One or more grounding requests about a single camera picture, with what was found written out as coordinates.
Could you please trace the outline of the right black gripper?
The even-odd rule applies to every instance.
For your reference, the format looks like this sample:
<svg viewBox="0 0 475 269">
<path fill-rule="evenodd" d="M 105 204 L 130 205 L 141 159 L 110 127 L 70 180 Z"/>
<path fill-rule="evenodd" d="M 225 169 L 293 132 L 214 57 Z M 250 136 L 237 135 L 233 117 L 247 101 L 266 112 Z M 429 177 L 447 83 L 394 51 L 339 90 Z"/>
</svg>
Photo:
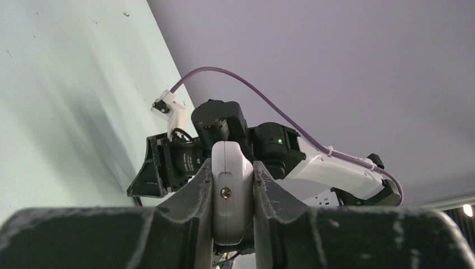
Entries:
<svg viewBox="0 0 475 269">
<path fill-rule="evenodd" d="M 209 100 L 191 113 L 197 137 L 180 127 L 146 138 L 142 167 L 127 189 L 128 197 L 164 198 L 167 189 L 180 189 L 211 157 L 219 141 L 233 141 L 244 156 L 256 161 L 249 139 L 248 125 L 241 106 L 235 101 Z"/>
</svg>

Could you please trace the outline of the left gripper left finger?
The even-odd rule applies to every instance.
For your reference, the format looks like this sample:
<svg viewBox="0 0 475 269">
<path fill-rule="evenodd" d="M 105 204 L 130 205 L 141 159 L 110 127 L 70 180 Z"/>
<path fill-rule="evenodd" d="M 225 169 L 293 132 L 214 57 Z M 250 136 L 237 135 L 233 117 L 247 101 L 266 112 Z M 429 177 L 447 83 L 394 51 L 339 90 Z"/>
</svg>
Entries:
<svg viewBox="0 0 475 269">
<path fill-rule="evenodd" d="M 156 207 L 27 208 L 1 227 L 2 268 L 211 268 L 206 160 Z"/>
</svg>

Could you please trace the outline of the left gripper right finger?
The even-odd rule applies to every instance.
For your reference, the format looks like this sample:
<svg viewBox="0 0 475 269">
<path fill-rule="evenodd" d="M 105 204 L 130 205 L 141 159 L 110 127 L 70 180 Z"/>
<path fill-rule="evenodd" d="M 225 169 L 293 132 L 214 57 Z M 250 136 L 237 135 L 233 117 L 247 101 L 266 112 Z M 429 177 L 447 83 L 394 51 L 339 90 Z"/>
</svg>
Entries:
<svg viewBox="0 0 475 269">
<path fill-rule="evenodd" d="M 456 224 L 426 208 L 310 207 L 256 161 L 257 268 L 473 268 Z"/>
</svg>

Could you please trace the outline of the white remote control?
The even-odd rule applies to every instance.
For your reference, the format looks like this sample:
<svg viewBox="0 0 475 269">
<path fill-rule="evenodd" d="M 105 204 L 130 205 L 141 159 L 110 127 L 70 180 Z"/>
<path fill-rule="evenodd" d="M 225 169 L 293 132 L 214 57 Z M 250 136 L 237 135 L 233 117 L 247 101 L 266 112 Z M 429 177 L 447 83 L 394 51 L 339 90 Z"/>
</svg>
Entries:
<svg viewBox="0 0 475 269">
<path fill-rule="evenodd" d="M 212 147 L 212 235 L 218 245 L 238 245 L 254 215 L 253 164 L 232 141 Z"/>
</svg>

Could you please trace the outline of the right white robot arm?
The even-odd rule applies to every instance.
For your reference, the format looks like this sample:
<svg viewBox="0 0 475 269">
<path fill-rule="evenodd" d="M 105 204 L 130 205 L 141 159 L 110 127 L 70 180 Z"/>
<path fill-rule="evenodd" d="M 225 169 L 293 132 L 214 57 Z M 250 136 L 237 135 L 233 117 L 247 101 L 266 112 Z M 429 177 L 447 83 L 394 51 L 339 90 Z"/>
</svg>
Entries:
<svg viewBox="0 0 475 269">
<path fill-rule="evenodd" d="M 261 161 L 274 179 L 306 179 L 329 186 L 310 201 L 317 206 L 399 206 L 402 189 L 383 174 L 380 157 L 356 158 L 312 147 L 300 134 L 275 122 L 248 127 L 237 102 L 209 100 L 195 108 L 196 137 L 183 130 L 186 113 L 176 102 L 154 102 L 167 131 L 147 138 L 144 163 L 127 189 L 130 197 L 163 198 L 184 187 L 211 157 L 219 141 L 238 144 L 251 162 Z"/>
</svg>

